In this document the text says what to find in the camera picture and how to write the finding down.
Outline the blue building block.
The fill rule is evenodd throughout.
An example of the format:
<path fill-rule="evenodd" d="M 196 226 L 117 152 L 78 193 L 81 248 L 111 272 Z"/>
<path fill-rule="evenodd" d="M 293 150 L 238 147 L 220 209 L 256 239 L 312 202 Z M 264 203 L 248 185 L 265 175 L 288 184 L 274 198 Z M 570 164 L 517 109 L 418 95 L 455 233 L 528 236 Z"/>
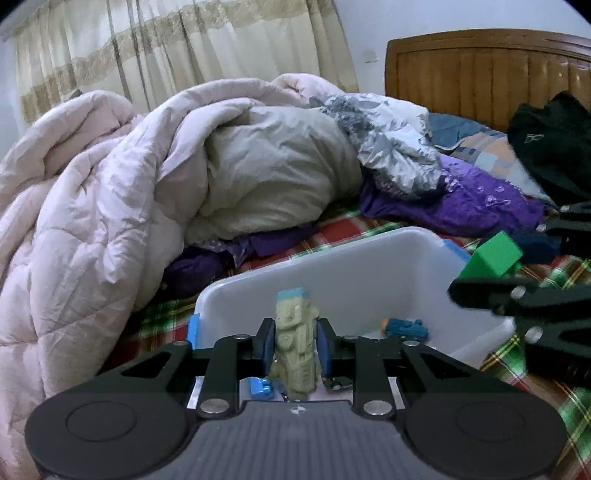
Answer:
<path fill-rule="evenodd" d="M 255 401 L 273 401 L 276 398 L 273 382 L 269 378 L 249 377 L 246 384 L 246 399 Z"/>

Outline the green building block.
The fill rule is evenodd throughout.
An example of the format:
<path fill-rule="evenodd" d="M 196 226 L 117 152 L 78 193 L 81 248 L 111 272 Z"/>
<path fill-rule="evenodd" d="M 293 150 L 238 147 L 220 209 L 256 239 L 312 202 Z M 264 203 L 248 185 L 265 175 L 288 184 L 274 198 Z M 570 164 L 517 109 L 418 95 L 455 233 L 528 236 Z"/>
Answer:
<path fill-rule="evenodd" d="M 480 245 L 471 255 L 460 279 L 501 279 L 521 269 L 523 251 L 504 231 Z"/>

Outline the tan toy robot figure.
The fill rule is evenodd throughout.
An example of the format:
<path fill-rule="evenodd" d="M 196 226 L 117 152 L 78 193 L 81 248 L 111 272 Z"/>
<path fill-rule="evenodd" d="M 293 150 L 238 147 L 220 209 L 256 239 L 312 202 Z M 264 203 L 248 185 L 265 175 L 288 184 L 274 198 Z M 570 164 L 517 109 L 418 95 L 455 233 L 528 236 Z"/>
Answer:
<path fill-rule="evenodd" d="M 276 297 L 276 334 L 270 378 L 290 398 L 304 399 L 317 389 L 315 335 L 320 311 L 304 288 L 283 290 Z"/>

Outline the small dark toy car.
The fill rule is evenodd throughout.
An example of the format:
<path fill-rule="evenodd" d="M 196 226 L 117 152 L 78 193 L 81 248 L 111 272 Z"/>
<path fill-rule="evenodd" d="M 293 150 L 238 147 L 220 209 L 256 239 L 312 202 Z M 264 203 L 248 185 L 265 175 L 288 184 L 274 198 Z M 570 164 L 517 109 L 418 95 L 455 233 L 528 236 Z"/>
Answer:
<path fill-rule="evenodd" d="M 322 376 L 322 384 L 331 392 L 345 391 L 353 388 L 353 381 L 346 377 Z"/>

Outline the teal toy train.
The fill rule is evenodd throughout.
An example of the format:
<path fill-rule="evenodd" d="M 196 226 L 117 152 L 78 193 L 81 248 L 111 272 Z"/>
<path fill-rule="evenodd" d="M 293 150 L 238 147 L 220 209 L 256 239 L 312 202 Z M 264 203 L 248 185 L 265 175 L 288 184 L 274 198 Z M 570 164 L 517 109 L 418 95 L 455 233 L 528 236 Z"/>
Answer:
<path fill-rule="evenodd" d="M 386 319 L 382 323 L 382 333 L 386 337 L 400 337 L 419 342 L 427 341 L 429 338 L 429 330 L 420 319 Z"/>

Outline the black garment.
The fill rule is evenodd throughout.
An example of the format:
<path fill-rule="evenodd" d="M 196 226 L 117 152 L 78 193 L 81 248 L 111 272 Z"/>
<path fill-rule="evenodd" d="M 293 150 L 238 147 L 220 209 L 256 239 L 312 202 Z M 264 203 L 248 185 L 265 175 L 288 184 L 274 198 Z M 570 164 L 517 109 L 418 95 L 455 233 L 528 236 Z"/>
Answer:
<path fill-rule="evenodd" d="M 509 144 L 558 206 L 590 200 L 590 111 L 562 91 L 544 107 L 522 104 L 509 121 Z"/>

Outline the white plastic storage bin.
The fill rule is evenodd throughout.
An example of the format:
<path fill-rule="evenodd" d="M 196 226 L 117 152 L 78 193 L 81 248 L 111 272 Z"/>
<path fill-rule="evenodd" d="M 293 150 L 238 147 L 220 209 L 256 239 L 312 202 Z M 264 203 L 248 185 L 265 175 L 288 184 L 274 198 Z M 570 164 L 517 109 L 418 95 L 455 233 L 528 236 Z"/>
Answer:
<path fill-rule="evenodd" d="M 420 319 L 430 347 L 479 368 L 515 325 L 450 300 L 448 287 L 467 258 L 452 241 L 408 227 L 283 261 L 206 287 L 187 337 L 208 348 L 231 334 L 256 333 L 276 313 L 277 294 L 301 288 L 339 335 L 377 338 L 384 318 Z"/>

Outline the purple garment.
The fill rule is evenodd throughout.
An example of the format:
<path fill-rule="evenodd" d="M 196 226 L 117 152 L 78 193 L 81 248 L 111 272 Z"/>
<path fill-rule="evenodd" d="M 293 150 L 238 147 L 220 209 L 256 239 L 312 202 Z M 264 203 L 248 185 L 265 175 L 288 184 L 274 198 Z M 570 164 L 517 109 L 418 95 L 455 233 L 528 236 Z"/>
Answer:
<path fill-rule="evenodd" d="M 402 219 L 437 233 L 488 240 L 504 231 L 523 251 L 524 264 L 546 264 L 558 256 L 560 241 L 535 231 L 546 206 L 524 196 L 509 182 L 450 156 L 442 158 L 444 175 L 439 190 L 421 200 L 399 200 L 378 188 L 369 173 L 363 175 L 359 206 L 370 219 Z M 187 246 L 165 270 L 162 289 L 183 296 L 197 294 L 246 261 L 287 252 L 320 231 L 320 223 L 283 230 L 243 234 L 207 246 Z"/>

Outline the patchwork pillow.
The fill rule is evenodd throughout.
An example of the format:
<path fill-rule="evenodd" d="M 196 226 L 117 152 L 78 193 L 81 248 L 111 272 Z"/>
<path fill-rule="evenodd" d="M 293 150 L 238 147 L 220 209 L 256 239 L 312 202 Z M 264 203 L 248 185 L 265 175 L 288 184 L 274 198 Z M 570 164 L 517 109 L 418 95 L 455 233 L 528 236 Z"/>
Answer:
<path fill-rule="evenodd" d="M 429 124 L 433 144 L 442 153 L 506 180 L 524 195 L 554 206 L 551 198 L 518 159 L 504 132 L 474 120 L 441 113 L 430 113 Z"/>

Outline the wooden headboard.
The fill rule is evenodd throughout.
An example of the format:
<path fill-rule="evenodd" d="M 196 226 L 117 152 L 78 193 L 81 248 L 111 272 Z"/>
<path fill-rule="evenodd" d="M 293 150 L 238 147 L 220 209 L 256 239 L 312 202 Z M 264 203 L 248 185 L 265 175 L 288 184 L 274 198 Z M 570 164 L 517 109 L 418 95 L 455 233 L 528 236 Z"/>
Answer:
<path fill-rule="evenodd" d="M 504 131 L 517 108 L 570 92 L 590 107 L 590 40 L 524 29 L 472 29 L 388 43 L 388 96 Z"/>

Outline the grey floral white garment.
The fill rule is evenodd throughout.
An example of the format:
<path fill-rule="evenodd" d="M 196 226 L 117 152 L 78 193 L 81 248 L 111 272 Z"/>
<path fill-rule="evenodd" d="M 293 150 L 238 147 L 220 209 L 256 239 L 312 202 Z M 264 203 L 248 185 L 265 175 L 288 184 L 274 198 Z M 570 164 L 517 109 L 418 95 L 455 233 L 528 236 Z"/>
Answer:
<path fill-rule="evenodd" d="M 427 108 L 373 93 L 314 97 L 310 105 L 335 119 L 381 191 L 409 200 L 440 188 L 444 171 Z"/>

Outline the pink quilted comforter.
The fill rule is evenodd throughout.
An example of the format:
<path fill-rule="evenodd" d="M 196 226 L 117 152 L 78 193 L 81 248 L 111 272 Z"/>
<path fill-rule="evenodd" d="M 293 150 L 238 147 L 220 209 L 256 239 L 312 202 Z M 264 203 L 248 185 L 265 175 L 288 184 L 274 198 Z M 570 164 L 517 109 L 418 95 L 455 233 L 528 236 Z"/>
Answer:
<path fill-rule="evenodd" d="M 25 424 L 91 378 L 189 241 L 315 221 L 361 180 L 311 74 L 190 87 L 146 115 L 97 90 L 1 162 L 1 475 L 33 479 Z"/>

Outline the striped beige curtain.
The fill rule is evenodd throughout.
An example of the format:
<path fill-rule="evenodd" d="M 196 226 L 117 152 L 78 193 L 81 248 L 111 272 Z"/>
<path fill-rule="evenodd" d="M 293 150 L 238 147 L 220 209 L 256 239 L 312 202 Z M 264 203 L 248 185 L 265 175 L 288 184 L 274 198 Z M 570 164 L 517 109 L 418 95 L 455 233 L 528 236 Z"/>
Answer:
<path fill-rule="evenodd" d="M 75 91 L 112 91 L 146 112 L 226 78 L 311 73 L 359 89 L 331 1 L 49 1 L 11 41 L 28 124 Z"/>

